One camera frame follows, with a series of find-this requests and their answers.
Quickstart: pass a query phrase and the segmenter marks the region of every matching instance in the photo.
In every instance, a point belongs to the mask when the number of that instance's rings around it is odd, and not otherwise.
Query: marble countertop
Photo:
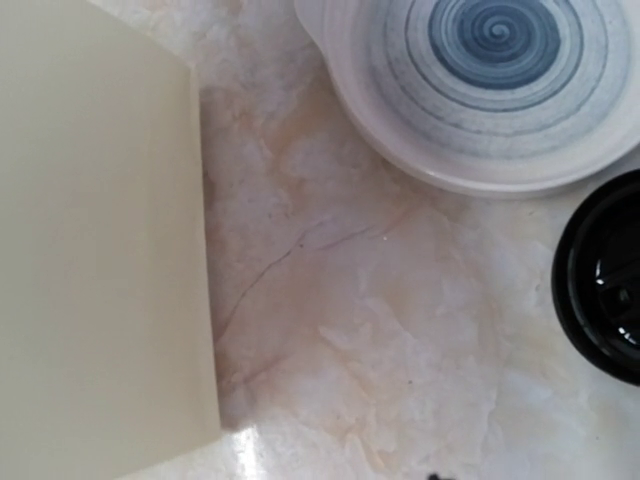
[[[407,177],[346,119],[293,0],[94,3],[202,84],[227,434],[131,480],[640,478],[640,392],[573,350],[549,287],[598,180],[497,202]]]

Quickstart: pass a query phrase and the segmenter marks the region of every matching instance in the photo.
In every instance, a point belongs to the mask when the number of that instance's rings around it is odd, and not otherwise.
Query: cream paper sheet
[[[82,0],[0,3],[0,478],[113,478],[217,437],[197,100]]]

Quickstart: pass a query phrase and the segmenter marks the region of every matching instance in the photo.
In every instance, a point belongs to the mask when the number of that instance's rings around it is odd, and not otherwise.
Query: black container
[[[578,351],[640,386],[640,171],[605,184],[576,211],[556,253],[552,290]]]

